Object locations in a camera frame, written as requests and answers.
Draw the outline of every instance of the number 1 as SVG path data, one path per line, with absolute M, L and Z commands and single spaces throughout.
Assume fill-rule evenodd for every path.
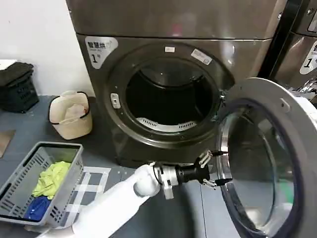
M 93 63 L 98 63 L 98 62 L 96 61 L 95 55 L 94 55 L 94 54 L 92 54 L 92 56 L 93 56 L 93 58 L 94 58 Z
M 304 68 L 309 68 L 309 65 L 311 64 L 312 60 L 312 58 L 308 59 L 308 63 L 304 66 Z

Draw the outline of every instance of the gray laundry basket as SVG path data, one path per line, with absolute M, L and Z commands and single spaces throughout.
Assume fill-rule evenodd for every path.
M 37 143 L 0 189 L 0 221 L 58 227 L 75 186 L 83 174 L 82 151 L 81 144 Z M 38 182 L 40 173 L 51 164 L 60 161 L 71 163 L 71 166 L 44 216 L 40 221 L 23 218 L 34 199 L 32 190 Z

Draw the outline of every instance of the white wall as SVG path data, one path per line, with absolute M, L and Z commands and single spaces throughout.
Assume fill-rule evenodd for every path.
M 94 95 L 66 0 L 2 0 L 0 59 L 35 65 L 39 95 L 67 90 Z

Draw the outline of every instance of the white bucket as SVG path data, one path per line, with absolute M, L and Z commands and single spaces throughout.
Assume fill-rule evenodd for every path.
M 65 119 L 66 111 L 73 105 L 82 105 L 85 113 L 80 117 Z M 51 101 L 49 120 L 56 131 L 66 140 L 71 140 L 91 132 L 93 120 L 88 97 L 84 92 L 67 91 Z

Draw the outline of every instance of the plastic basket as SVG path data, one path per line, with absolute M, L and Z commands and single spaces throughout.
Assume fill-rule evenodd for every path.
M 9 84 L 0 87 L 0 108 L 9 112 L 25 113 L 38 101 L 30 71 Z
M 79 118 L 64 119 L 67 108 L 74 104 L 83 105 L 87 109 L 86 113 Z M 93 120 L 87 95 L 84 92 L 67 91 L 54 98 L 49 108 L 49 121 L 66 140 L 89 134 L 93 128 Z
M 82 151 L 83 146 L 80 144 L 55 142 L 36 144 L 0 189 L 0 221 L 58 227 L 75 186 L 83 174 Z M 71 166 L 44 216 L 40 221 L 23 218 L 28 206 L 34 200 L 32 191 L 40 173 L 51 164 L 60 161 L 71 163 Z

